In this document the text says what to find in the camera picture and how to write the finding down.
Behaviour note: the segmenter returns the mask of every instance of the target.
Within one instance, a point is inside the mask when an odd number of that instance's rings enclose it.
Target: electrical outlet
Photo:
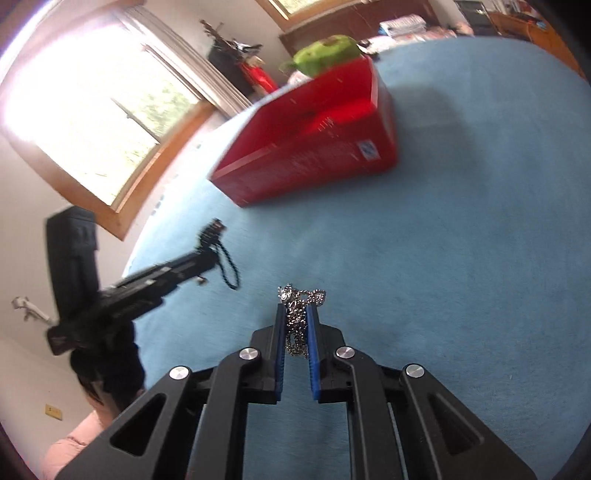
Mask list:
[[[63,420],[61,416],[61,410],[57,407],[45,404],[45,415],[55,418],[56,420]]]

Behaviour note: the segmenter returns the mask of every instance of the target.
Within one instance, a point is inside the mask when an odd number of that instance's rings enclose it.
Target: red plastic crate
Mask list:
[[[390,94],[362,57],[263,103],[210,180],[245,206],[397,160]]]

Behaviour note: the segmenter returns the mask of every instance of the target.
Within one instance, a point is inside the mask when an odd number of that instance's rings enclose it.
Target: green fruit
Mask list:
[[[357,42],[347,35],[333,35],[302,48],[294,55],[294,64],[308,77],[317,77],[326,70],[361,56]]]

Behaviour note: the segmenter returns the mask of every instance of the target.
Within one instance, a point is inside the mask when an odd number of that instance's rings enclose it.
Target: pink shirt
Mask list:
[[[82,420],[66,438],[58,440],[49,447],[41,464],[42,480],[55,480],[60,470],[113,421],[112,415],[104,405],[88,396],[87,400],[94,408],[93,412]]]

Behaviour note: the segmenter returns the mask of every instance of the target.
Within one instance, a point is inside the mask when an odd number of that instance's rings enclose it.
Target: blue carpet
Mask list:
[[[204,179],[237,119],[168,189],[132,271],[215,216],[243,287],[213,272],[137,322],[148,383],[245,346],[279,285],[322,288],[321,321],[380,364],[423,364],[549,479],[591,422],[591,89],[513,40],[415,44],[378,67],[395,170],[240,209]],[[344,407],[314,404],[307,362],[288,358],[281,404],[250,409],[245,478],[348,475]]]

